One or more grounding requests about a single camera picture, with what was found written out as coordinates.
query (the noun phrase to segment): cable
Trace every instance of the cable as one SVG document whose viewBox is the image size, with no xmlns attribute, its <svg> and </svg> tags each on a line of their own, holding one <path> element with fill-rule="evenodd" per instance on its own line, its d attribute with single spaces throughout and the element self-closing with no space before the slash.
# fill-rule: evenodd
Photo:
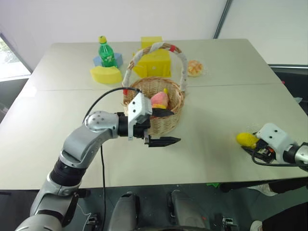
<svg viewBox="0 0 308 231">
<path fill-rule="evenodd" d="M 86 117 L 90 114 L 91 110 L 93 109 L 93 107 L 103 98 L 105 97 L 106 95 L 110 94 L 111 92 L 114 92 L 114 91 L 117 91 L 117 90 L 134 90 L 136 92 L 142 92 L 140 89 L 138 88 L 131 88 L 131 87 L 120 87 L 120 88 L 114 88 L 114 89 L 111 89 L 107 92 L 105 92 L 103 95 L 101 95 L 92 105 L 91 107 L 88 109 L 85 117 L 83 118 L 83 121 L 85 121 Z"/>
<path fill-rule="evenodd" d="M 106 221 L 106 185 L 105 185 L 105 163 L 103 158 L 103 146 L 101 146 L 101 159 L 102 159 L 102 167 L 103 167 L 103 200 L 104 200 L 104 217 L 101 231 L 104 230 L 105 221 Z"/>
<path fill-rule="evenodd" d="M 256 161 L 256 159 L 255 159 L 256 152 L 257 152 L 257 148 L 255 148 L 254 151 L 251 153 L 251 159 L 257 165 L 272 166 L 272 167 L 308 167 L 307 164 L 269 164 L 269 163 L 261 163 L 261 162 Z"/>
<path fill-rule="evenodd" d="M 88 222 L 90 216 L 92 215 L 92 213 L 87 213 L 87 214 L 86 214 L 86 213 L 83 211 L 82 207 L 81 207 L 79 204 L 77 204 L 77 206 L 80 208 L 80 210 L 81 210 L 81 212 L 82 212 L 83 215 L 88 216 L 87 219 L 86 219 L 86 222 L 85 222 L 85 224 L 83 225 L 83 228 L 82 228 L 82 231 L 84 231 L 84 230 L 85 230 L 85 227 L 86 227 L 86 225 L 87 225 L 87 222 Z"/>
</svg>

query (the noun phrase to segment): blue block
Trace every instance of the blue block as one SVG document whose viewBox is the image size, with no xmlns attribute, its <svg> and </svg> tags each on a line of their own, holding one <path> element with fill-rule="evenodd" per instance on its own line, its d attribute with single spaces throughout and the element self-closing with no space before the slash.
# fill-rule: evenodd
<svg viewBox="0 0 308 231">
<path fill-rule="evenodd" d="M 123 64 L 122 54 L 115 53 L 115 59 L 116 59 L 117 68 L 119 68 Z M 102 59 L 99 55 L 93 59 L 93 62 L 95 66 L 103 66 Z"/>
</svg>

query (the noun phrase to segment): green object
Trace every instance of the green object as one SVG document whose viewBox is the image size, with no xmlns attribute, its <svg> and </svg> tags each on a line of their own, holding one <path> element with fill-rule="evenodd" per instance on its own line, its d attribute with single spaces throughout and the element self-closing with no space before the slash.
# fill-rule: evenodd
<svg viewBox="0 0 308 231">
<path fill-rule="evenodd" d="M 211 186 L 213 185 L 215 188 L 218 188 L 218 186 L 220 185 L 220 183 L 206 183 L 207 186 Z"/>
<path fill-rule="evenodd" d="M 115 60 L 115 54 L 112 48 L 107 44 L 105 36 L 99 37 L 99 42 L 101 44 L 98 54 L 102 59 L 102 65 L 104 67 L 117 66 Z"/>
</svg>

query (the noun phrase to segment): wicker basket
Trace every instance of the wicker basket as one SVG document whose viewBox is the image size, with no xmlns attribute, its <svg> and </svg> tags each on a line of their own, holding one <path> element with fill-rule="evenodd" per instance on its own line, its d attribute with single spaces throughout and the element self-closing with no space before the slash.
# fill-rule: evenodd
<svg viewBox="0 0 308 231">
<path fill-rule="evenodd" d="M 142 78 L 131 85 L 131 87 L 139 88 L 148 98 L 151 98 L 156 93 L 163 91 L 164 88 L 168 89 L 168 109 L 171 110 L 174 115 L 165 116 L 165 117 L 154 117 L 150 118 L 151 128 L 149 129 L 149 134 L 154 137 L 160 137 L 171 130 L 173 130 L 179 122 L 180 114 L 182 107 L 184 105 L 185 98 L 185 89 L 186 89 L 186 79 L 187 79 L 187 59 L 182 51 L 174 45 L 158 42 L 154 43 L 151 47 L 147 47 L 143 50 L 138 51 L 133 59 L 130 61 L 128 68 L 126 70 L 123 86 L 129 86 L 129 77 L 131 75 L 131 71 L 136 65 L 136 63 L 140 60 L 140 58 L 144 54 L 151 53 L 156 51 L 157 49 L 164 49 L 175 53 L 182 61 L 182 72 L 180 78 L 180 85 L 175 83 L 174 81 L 162 77 L 146 77 Z M 132 91 L 124 92 L 124 105 L 128 105 L 128 103 L 134 98 L 135 93 Z"/>
</svg>

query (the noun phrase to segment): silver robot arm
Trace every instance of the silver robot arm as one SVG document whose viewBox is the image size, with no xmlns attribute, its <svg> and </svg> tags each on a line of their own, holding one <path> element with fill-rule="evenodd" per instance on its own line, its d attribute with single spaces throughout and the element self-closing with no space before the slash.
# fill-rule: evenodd
<svg viewBox="0 0 308 231">
<path fill-rule="evenodd" d="M 140 92 L 128 105 L 128 117 L 104 111 L 87 116 L 66 138 L 54 169 L 32 204 L 30 217 L 16 231 L 60 231 L 70 223 L 81 194 L 81 179 L 105 141 L 118 136 L 129 140 L 137 137 L 143 138 L 149 147 L 162 147 L 180 140 L 173 137 L 152 140 L 147 135 L 151 114 L 151 102 Z"/>
</svg>

